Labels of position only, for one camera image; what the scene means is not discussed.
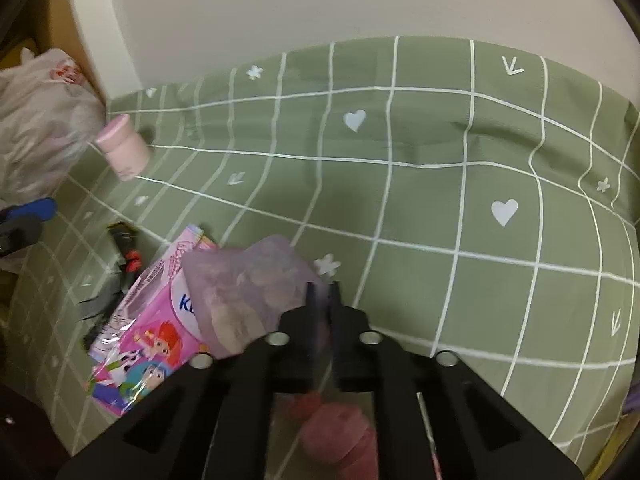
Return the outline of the colourful cartoon wrapper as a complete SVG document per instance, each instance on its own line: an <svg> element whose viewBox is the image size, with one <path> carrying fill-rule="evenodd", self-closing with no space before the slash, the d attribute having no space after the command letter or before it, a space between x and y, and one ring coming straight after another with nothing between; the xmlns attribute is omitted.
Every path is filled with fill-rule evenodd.
<svg viewBox="0 0 640 480"><path fill-rule="evenodd" d="M117 416L130 411L191 356L208 350L198 328L182 257L216 245L186 226L144 270L89 347L88 393Z"/></svg>

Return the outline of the pink segmented toy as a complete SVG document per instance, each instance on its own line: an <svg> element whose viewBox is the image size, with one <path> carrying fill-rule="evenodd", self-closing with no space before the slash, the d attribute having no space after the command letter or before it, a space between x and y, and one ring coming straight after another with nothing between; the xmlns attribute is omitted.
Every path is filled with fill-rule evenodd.
<svg viewBox="0 0 640 480"><path fill-rule="evenodd" d="M378 478L376 432L359 406L323 402L320 393L313 391L292 396L288 414L300 423L304 452L331 467L337 478Z"/></svg>

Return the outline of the dark red foil packet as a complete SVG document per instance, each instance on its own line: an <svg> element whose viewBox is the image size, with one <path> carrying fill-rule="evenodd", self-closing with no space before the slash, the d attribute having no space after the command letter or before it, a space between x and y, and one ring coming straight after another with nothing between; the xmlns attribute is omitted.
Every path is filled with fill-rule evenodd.
<svg viewBox="0 0 640 480"><path fill-rule="evenodd" d="M93 320L92 326L81 338L81 347L85 352L89 352L116 307L142 273L142 255L137 248L138 231L129 223L119 221L110 224L107 232L122 257L122 262L108 276L96 295L78 304L78 318L81 321Z"/></svg>

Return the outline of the clear plastic wrapper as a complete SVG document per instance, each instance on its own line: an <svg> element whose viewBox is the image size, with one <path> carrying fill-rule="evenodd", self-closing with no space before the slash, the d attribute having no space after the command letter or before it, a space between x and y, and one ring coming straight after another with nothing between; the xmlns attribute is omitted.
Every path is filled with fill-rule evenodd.
<svg viewBox="0 0 640 480"><path fill-rule="evenodd" d="M283 312L305 303L309 283L328 290L281 235L246 249L194 249L182 257L182 270L204 344L216 359L276 330Z"/></svg>

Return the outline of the yellow trash bag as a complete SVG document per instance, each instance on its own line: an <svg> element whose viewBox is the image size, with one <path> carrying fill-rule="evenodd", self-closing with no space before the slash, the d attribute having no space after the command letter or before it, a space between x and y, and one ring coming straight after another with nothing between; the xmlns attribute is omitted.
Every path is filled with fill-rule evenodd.
<svg viewBox="0 0 640 480"><path fill-rule="evenodd" d="M604 478L605 474L612 469L614 460L619 458L620 454L623 453L624 447L630 442L634 430L638 427L638 411L622 416L608 437L600 455L586 475L588 480Z"/></svg>

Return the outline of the white plastic bag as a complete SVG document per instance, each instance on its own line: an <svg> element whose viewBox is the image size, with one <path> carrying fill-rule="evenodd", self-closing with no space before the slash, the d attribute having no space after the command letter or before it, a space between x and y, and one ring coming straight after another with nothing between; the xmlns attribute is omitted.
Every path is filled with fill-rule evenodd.
<svg viewBox="0 0 640 480"><path fill-rule="evenodd" d="M60 49L23 51L1 72L1 200L53 193L105 126L105 108L76 61Z"/></svg>

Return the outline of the pink cylindrical jar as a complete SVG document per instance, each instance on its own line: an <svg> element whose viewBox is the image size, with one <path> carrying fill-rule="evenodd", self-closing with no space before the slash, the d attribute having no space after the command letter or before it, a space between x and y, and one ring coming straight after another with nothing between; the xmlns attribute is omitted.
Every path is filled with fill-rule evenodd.
<svg viewBox="0 0 640 480"><path fill-rule="evenodd" d="M142 173L151 159L151 150L134 128L129 114L112 119L96 137L96 146L121 181Z"/></svg>

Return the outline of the green checkered tablecloth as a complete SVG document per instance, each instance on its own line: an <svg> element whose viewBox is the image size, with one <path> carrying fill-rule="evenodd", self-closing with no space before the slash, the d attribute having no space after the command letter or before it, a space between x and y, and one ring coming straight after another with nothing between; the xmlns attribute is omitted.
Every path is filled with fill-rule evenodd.
<svg viewBox="0 0 640 480"><path fill-rule="evenodd" d="M109 102L153 150L117 179L87 148L27 254L1 379L67 451L110 424L74 307L135 224L152 258L190 224L286 237L416 353L449 348L582 469L639 344L639 112L581 73L484 42L390 37L247 62Z"/></svg>

